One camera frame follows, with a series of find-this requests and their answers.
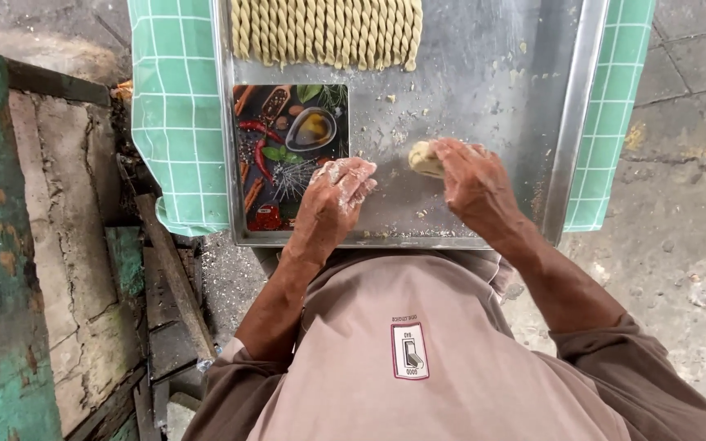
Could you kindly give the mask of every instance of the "t-shirt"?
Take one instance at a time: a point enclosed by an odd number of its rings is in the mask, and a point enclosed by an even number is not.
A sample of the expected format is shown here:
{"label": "t-shirt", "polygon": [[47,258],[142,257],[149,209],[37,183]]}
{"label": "t-shirt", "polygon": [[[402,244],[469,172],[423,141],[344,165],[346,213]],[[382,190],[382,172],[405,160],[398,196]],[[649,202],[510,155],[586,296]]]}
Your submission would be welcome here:
{"label": "t-shirt", "polygon": [[706,400],[630,316],[552,337],[558,358],[518,344],[441,256],[348,262],[310,285],[289,365],[225,348],[184,439],[706,439]]}

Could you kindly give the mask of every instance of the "hand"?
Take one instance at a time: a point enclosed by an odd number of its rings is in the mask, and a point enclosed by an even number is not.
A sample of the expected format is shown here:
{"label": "hand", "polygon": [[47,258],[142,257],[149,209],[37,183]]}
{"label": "hand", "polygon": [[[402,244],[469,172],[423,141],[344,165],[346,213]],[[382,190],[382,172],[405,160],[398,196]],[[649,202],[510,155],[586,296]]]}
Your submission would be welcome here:
{"label": "hand", "polygon": [[495,247],[525,224],[535,228],[519,210],[497,154],[452,138],[431,141],[430,148],[446,170],[449,208],[489,245]]}
{"label": "hand", "polygon": [[378,185],[369,179],[377,167],[361,158],[343,158],[316,170],[282,255],[323,267],[358,221],[364,198]]}

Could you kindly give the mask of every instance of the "nut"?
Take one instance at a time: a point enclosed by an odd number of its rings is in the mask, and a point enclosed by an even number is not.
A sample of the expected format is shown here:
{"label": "nut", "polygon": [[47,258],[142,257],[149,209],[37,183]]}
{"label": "nut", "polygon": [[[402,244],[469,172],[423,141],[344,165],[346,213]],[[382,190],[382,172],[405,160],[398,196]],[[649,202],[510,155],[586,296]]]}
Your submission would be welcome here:
{"label": "nut", "polygon": [[288,113],[290,116],[298,116],[303,111],[304,111],[304,106],[299,106],[299,105],[290,106],[290,108],[288,109]]}
{"label": "nut", "polygon": [[288,128],[288,117],[280,116],[277,118],[277,129],[284,130]]}

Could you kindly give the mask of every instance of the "brown sleeve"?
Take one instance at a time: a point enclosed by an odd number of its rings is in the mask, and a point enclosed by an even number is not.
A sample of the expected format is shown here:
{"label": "brown sleeve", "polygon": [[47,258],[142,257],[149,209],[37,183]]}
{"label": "brown sleeve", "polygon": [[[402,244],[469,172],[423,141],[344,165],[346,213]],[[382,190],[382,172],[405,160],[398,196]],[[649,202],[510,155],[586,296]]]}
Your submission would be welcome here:
{"label": "brown sleeve", "polygon": [[666,348],[643,334],[631,316],[613,328],[552,339],[558,358],[593,380],[633,441],[706,439],[706,399],[677,375]]}
{"label": "brown sleeve", "polygon": [[287,368],[287,363],[217,359],[206,371],[206,396],[182,440],[246,439]]}

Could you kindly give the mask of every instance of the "basil leaf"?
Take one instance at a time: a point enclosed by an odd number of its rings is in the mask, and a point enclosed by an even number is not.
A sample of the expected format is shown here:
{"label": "basil leaf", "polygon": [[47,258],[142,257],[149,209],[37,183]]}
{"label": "basil leaf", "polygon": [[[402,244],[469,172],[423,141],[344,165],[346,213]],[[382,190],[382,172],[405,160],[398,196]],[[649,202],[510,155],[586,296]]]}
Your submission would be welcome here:
{"label": "basil leaf", "polygon": [[306,103],[319,94],[323,86],[320,84],[300,84],[296,86],[296,92],[299,95],[299,101]]}
{"label": "basil leaf", "polygon": [[304,158],[300,157],[299,155],[290,152],[287,155],[285,155],[285,162],[289,164],[299,164],[304,161]]}
{"label": "basil leaf", "polygon": [[263,156],[269,158],[272,161],[279,161],[282,156],[279,154],[279,150],[273,147],[263,147]]}

